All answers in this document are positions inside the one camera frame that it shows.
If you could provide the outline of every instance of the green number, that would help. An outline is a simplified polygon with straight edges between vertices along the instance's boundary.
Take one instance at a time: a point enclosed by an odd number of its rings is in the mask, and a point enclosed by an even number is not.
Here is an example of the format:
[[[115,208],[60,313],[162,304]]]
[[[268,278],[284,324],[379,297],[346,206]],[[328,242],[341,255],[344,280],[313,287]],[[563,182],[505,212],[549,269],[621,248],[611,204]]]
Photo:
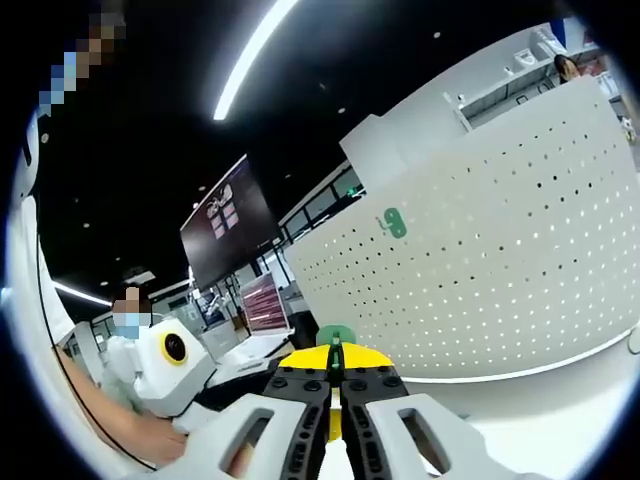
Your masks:
[[[387,208],[384,211],[384,223],[378,218],[380,228],[389,230],[393,238],[402,238],[407,234],[407,226],[397,208]]]

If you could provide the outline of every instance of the face mask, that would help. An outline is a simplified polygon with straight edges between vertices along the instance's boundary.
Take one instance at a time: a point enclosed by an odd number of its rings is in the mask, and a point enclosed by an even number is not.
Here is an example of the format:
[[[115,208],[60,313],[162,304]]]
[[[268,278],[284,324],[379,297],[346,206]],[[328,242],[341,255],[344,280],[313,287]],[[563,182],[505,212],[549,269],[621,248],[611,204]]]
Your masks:
[[[116,327],[116,335],[137,339],[140,337],[140,327],[148,327],[151,325],[151,313],[114,313],[113,323]]]

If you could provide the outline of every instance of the yellow robot eye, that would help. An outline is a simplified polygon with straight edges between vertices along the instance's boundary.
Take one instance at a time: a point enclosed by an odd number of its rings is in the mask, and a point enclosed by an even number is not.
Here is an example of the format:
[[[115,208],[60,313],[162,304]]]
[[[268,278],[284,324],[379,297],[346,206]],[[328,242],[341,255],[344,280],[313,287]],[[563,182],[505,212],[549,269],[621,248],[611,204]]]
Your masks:
[[[172,365],[181,365],[187,361],[187,347],[175,333],[165,333],[160,337],[160,351]]]

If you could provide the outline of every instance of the hand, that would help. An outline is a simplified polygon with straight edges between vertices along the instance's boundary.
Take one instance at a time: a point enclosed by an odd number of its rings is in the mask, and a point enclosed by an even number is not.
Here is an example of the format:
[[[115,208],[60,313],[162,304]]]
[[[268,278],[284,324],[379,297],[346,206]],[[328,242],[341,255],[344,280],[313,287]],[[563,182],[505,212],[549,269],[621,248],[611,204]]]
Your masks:
[[[163,466],[184,454],[187,437],[176,432],[170,420],[150,413],[135,415],[123,447],[137,457]]]
[[[231,465],[227,469],[227,473],[234,478],[242,478],[245,473],[247,473],[247,469],[249,468],[249,462],[251,461],[251,457],[253,456],[254,448],[245,443],[234,455],[231,460]]]

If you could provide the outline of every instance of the wall-mounted screen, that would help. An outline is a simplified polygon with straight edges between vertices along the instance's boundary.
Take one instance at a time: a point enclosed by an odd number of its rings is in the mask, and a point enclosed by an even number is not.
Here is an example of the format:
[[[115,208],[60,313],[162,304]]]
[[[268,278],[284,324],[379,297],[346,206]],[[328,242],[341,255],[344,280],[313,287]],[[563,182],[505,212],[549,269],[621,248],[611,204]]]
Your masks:
[[[193,211],[180,236],[200,290],[253,260],[278,236],[246,155]]]

